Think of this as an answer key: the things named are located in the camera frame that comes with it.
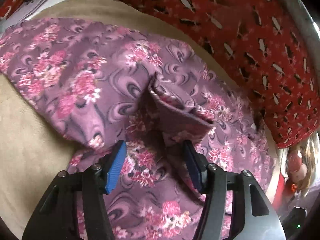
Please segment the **doll with blonde hair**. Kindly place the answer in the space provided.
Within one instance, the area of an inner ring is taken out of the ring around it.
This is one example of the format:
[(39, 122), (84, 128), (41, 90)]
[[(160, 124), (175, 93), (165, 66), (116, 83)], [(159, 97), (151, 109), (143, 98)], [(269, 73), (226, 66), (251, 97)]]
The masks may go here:
[(319, 132), (294, 146), (277, 150), (280, 174), (284, 178), (282, 195), (291, 198), (295, 194), (305, 197), (316, 181), (319, 171)]

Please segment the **purple floral cloth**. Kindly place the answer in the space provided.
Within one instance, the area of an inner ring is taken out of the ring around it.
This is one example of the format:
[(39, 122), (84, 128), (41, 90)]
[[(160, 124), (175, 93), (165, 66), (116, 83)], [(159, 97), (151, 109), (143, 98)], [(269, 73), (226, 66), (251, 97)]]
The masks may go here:
[(267, 190), (274, 170), (264, 123), (189, 44), (117, 25), (36, 19), (1, 37), (1, 73), (65, 139), (82, 172), (118, 140), (127, 155), (105, 197), (116, 239), (192, 239), (205, 196), (179, 152), (184, 140)]

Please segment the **red patterned pillow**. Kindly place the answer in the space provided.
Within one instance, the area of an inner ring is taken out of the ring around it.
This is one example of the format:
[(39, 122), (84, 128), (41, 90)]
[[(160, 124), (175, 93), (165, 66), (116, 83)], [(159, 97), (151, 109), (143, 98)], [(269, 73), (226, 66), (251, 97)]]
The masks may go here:
[(319, 127), (311, 50), (278, 0), (67, 0), (36, 19), (72, 18), (183, 41), (247, 90), (279, 148)]

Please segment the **red cloth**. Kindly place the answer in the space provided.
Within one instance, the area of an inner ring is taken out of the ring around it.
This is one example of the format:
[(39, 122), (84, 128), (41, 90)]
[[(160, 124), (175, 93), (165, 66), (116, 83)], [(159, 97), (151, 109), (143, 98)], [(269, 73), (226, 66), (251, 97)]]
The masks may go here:
[(286, 200), (286, 181), (284, 176), (280, 173), (276, 193), (274, 195), (272, 206), (278, 211)]

